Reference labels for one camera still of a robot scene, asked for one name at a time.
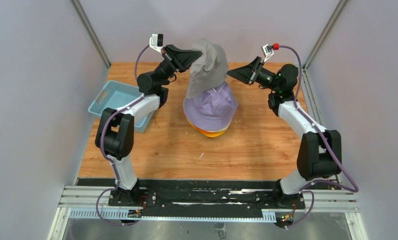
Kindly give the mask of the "grey hat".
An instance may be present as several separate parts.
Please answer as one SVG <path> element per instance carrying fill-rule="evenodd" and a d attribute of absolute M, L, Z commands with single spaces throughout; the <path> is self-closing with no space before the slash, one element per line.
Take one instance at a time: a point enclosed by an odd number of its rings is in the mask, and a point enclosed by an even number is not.
<path fill-rule="evenodd" d="M 192 49 L 202 55 L 190 67 L 187 99 L 198 97 L 202 92 L 222 84 L 229 69 L 226 52 L 221 45 L 201 38 L 192 44 Z"/>

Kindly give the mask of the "lavender hat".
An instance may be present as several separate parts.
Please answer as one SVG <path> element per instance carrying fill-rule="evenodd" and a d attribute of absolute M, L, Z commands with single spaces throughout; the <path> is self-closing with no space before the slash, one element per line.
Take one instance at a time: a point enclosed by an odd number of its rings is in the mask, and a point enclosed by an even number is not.
<path fill-rule="evenodd" d="M 197 97 L 183 100 L 186 118 L 203 130 L 217 130 L 226 126 L 232 121 L 237 108 L 238 101 L 225 81 Z"/>

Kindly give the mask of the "beige hat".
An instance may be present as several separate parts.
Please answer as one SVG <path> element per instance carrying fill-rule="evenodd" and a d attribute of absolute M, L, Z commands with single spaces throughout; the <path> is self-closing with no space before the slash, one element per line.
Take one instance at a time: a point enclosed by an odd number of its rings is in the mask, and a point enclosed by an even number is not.
<path fill-rule="evenodd" d="M 219 128 L 219 129 L 216 129 L 216 130 L 205 130 L 205 131 L 208 131 L 208 132 L 217 132 L 217 131 L 227 130 L 227 129 L 229 128 L 231 122 L 232 122 L 232 121 L 230 120 L 230 121 L 228 122 L 228 124 L 225 125 L 225 126 L 222 127 L 222 128 Z"/>

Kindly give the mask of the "yellow bucket hat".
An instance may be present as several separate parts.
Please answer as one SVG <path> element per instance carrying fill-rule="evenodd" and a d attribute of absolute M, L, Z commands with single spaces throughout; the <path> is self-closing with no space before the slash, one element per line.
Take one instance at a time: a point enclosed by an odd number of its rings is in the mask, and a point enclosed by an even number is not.
<path fill-rule="evenodd" d="M 221 131 L 215 131 L 215 132 L 210 132 L 210 131 L 205 131 L 203 129 L 198 129 L 198 131 L 203 134 L 204 136 L 208 137 L 208 138 L 216 138 L 221 136 L 222 134 L 224 134 L 226 132 L 226 130 L 221 130 Z"/>

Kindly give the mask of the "orange bucket hat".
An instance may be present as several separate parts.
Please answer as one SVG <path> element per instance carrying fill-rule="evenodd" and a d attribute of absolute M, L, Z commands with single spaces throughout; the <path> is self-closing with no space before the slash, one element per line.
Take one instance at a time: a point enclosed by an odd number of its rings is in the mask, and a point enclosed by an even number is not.
<path fill-rule="evenodd" d="M 188 123 L 189 123 L 195 130 L 197 130 L 198 132 L 200 132 L 201 134 L 203 134 L 203 135 L 205 135 L 205 136 L 207 136 L 207 137 L 214 138 L 214 137 L 217 137 L 217 136 L 220 134 L 220 131 L 206 131 L 206 130 L 203 130 L 203 129 L 201 129 L 201 128 L 196 127 L 196 126 L 195 126 L 193 123 L 191 123 L 190 121 L 188 121 Z"/>

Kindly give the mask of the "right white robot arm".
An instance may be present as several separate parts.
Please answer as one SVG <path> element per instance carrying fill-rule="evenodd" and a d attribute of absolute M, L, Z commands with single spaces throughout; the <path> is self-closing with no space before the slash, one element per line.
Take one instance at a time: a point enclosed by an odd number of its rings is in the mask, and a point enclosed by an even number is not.
<path fill-rule="evenodd" d="M 299 76 L 295 65 L 288 63 L 272 72 L 256 57 L 245 66 L 229 70 L 227 75 L 244 84 L 258 83 L 261 88 L 271 90 L 269 108 L 300 137 L 296 170 L 273 186 L 271 200 L 278 208 L 284 209 L 299 198 L 300 190 L 312 181 L 341 173 L 341 134 L 315 122 L 295 99 L 294 87 Z"/>

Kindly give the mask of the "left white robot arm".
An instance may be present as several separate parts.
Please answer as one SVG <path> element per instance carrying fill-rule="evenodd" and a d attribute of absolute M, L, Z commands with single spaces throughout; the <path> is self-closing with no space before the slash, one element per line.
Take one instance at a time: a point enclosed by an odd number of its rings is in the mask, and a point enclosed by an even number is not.
<path fill-rule="evenodd" d="M 116 109 L 106 108 L 100 118 L 95 145 L 109 161 L 115 175 L 113 198 L 129 207 L 141 197 L 139 180 L 133 170 L 131 152 L 134 147 L 135 123 L 161 108 L 168 99 L 166 87 L 177 73 L 187 71 L 202 56 L 200 50 L 183 50 L 168 44 L 157 47 L 162 62 L 152 71 L 141 73 L 136 82 L 140 96 Z"/>

